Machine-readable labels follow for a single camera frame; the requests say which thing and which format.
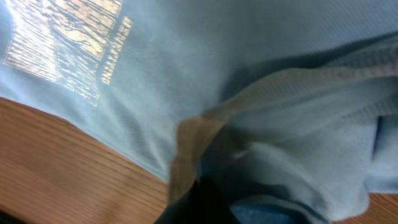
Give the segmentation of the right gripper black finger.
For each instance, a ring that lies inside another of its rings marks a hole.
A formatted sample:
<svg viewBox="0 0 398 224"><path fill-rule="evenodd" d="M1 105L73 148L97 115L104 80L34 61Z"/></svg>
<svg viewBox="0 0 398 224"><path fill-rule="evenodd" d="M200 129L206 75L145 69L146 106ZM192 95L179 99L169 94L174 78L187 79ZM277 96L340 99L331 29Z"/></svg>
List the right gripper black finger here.
<svg viewBox="0 0 398 224"><path fill-rule="evenodd" d="M239 224L211 179L196 181L154 224Z"/></svg>

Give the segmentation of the light blue printed t-shirt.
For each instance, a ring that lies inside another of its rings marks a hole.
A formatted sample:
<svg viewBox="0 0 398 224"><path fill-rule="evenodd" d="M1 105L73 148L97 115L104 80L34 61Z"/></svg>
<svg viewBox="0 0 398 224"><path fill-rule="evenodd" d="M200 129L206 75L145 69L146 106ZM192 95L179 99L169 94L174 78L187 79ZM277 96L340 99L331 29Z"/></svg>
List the light blue printed t-shirt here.
<svg viewBox="0 0 398 224"><path fill-rule="evenodd" d="M397 192L396 1L2 1L1 96L314 223Z"/></svg>

